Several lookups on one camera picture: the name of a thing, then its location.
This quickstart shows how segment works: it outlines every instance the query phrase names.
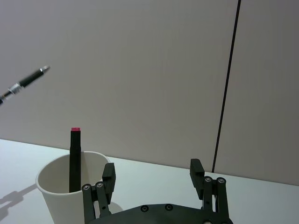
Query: white paper cup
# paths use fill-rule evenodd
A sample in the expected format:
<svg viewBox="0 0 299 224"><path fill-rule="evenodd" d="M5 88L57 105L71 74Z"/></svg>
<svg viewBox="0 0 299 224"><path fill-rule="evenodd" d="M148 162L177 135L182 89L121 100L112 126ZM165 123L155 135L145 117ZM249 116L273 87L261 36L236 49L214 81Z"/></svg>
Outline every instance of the white paper cup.
<svg viewBox="0 0 299 224"><path fill-rule="evenodd" d="M44 166L37 174L36 185L42 192L55 224L84 224L82 191L69 193L70 155L61 156ZM109 159L101 153L81 153L81 185L94 185L102 179Z"/></svg>

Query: cup rim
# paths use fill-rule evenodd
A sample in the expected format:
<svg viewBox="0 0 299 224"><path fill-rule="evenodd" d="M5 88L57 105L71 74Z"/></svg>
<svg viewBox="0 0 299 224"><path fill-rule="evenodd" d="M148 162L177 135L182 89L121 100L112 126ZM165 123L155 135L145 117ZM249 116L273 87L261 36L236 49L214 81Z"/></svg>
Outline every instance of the cup rim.
<svg viewBox="0 0 299 224"><path fill-rule="evenodd" d="M103 156L107 162L109 163L110 160L107 156L105 156L104 154L102 153L98 153L98 152L93 152L93 151L82 151L82 153L92 153L92 154L98 154L98 155L101 155ZM36 185L37 185L37 188L42 192L42 193L45 193L45 194L48 194L48 195L52 195L52 196L63 196L63 195L74 195L74 194L78 194L80 192L82 192L82 190L79 190L79 191L75 191L75 192L71 192L71 193L53 193L53 192L50 192L50 191L47 191L45 190L44 188L42 188L40 185L39 185L39 182L38 182L38 178L39 178L39 175L41 174L41 172L43 171L43 169L46 168L46 166L48 166L50 163L54 162L55 160L58 160L64 156L70 156L70 154L66 154L66 155L62 155L62 156L59 156L58 158L55 158L53 160L51 160L50 162L48 162L46 165L44 165L37 173L36 175Z"/></svg>

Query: pen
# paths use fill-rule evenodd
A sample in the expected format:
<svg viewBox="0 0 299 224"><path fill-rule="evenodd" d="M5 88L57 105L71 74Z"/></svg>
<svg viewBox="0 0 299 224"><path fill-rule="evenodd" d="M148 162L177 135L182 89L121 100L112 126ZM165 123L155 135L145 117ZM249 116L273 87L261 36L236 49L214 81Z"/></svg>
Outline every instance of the pen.
<svg viewBox="0 0 299 224"><path fill-rule="evenodd" d="M71 128L69 192L81 190L81 130Z"/></svg>
<svg viewBox="0 0 299 224"><path fill-rule="evenodd" d="M24 89L26 86L31 84L33 81L37 80L40 76L45 74L49 69L50 66L44 66L39 70L35 71L34 73L32 73L30 76L14 84L12 87L8 89L6 93L0 96L0 105L3 103L4 100L8 100L10 97L20 92L22 89Z"/></svg>

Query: white wall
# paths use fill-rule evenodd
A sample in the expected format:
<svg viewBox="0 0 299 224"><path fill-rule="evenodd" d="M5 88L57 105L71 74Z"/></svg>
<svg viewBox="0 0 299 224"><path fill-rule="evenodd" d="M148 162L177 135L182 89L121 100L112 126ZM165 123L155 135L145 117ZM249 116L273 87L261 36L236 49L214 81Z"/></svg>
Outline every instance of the white wall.
<svg viewBox="0 0 299 224"><path fill-rule="evenodd" d="M215 171L299 185L299 2L242 1Z"/></svg>
<svg viewBox="0 0 299 224"><path fill-rule="evenodd" d="M236 0L2 0L0 138L212 167Z"/></svg>

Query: table surface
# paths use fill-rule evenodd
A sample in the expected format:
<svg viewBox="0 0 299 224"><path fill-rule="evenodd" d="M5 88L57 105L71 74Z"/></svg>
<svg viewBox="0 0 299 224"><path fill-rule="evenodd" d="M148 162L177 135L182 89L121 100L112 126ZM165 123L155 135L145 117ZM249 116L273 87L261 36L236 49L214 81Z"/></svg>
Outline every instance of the table surface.
<svg viewBox="0 0 299 224"><path fill-rule="evenodd" d="M53 224L41 192L38 171L68 150L0 140L0 223ZM200 208L189 170L109 158L116 183L112 202L124 210L152 203ZM227 180L230 218L235 224L298 223L299 187L206 172Z"/></svg>

